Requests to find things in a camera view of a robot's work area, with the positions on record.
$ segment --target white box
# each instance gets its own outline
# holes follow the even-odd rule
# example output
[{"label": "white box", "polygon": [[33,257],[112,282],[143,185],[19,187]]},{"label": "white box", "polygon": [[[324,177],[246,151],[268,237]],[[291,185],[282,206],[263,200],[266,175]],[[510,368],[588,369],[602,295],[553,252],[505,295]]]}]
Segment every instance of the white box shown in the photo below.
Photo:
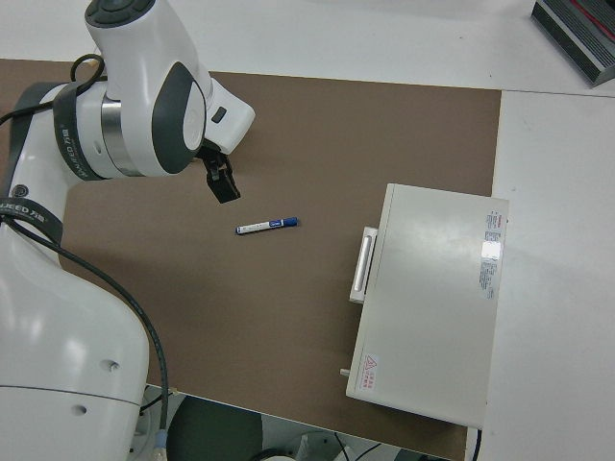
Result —
[{"label": "white box", "polygon": [[346,394],[482,428],[508,202],[389,184]]}]

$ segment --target blue marker cap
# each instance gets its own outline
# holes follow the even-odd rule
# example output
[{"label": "blue marker cap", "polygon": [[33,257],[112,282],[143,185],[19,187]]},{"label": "blue marker cap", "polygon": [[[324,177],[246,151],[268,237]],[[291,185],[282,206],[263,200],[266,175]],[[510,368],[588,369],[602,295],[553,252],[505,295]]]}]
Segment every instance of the blue marker cap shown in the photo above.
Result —
[{"label": "blue marker cap", "polygon": [[292,228],[293,226],[297,226],[297,223],[299,222],[299,220],[296,217],[284,218],[283,221],[284,221],[285,228]]}]

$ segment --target connector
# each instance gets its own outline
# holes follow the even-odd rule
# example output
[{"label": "connector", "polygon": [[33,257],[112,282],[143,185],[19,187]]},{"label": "connector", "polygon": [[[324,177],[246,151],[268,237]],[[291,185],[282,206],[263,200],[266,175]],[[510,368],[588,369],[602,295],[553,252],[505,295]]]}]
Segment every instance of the connector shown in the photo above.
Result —
[{"label": "connector", "polygon": [[166,461],[166,436],[167,432],[164,429],[156,433],[156,443],[152,451],[152,461]]}]

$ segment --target red warning triangle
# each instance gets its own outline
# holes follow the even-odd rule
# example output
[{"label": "red warning triangle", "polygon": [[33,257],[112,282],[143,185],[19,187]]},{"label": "red warning triangle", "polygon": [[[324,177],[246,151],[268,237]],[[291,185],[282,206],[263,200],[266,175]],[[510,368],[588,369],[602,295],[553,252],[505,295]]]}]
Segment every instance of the red warning triangle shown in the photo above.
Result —
[{"label": "red warning triangle", "polygon": [[369,370],[370,368],[374,368],[377,365],[378,365],[378,363],[376,363],[376,360],[374,360],[371,355],[366,355],[365,356],[365,367],[364,367],[365,370]]}]

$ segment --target white table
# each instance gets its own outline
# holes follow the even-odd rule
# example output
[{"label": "white table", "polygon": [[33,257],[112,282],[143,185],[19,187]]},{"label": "white table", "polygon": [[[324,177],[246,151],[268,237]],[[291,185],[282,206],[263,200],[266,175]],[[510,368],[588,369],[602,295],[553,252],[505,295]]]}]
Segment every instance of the white table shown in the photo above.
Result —
[{"label": "white table", "polygon": [[[4,4],[0,58],[91,52],[86,3]],[[504,90],[493,195],[511,219],[480,459],[610,459],[615,82],[591,89],[530,0],[170,3],[212,70]]]}]

